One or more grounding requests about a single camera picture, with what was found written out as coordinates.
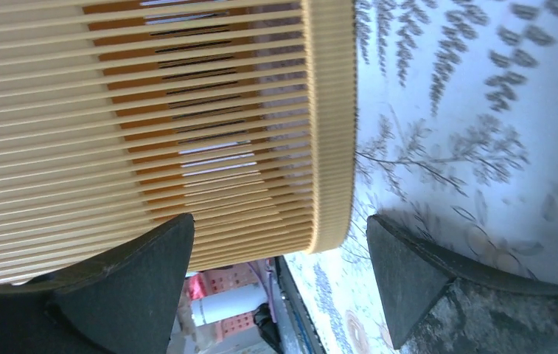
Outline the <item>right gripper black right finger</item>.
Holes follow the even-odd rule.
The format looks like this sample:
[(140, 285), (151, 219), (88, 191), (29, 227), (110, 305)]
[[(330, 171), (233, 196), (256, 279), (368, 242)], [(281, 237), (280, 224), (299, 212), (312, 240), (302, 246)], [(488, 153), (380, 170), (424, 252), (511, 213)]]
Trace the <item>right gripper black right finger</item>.
[(489, 267), (381, 215), (366, 239), (395, 350), (558, 353), (558, 285)]

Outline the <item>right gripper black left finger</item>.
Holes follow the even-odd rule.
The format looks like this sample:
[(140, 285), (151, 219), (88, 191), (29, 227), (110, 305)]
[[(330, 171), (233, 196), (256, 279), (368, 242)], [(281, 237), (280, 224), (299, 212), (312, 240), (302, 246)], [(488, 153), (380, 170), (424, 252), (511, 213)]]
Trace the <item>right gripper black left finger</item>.
[(22, 285), (0, 285), (0, 353), (165, 353), (195, 221), (181, 214)]

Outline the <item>yellow slatted waste basket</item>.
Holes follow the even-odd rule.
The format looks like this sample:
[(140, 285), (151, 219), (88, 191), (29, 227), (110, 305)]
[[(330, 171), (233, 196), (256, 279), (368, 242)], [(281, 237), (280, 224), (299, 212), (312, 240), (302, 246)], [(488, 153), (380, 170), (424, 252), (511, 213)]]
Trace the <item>yellow slatted waste basket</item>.
[(0, 1), (0, 284), (196, 220), (193, 271), (338, 247), (350, 1)]

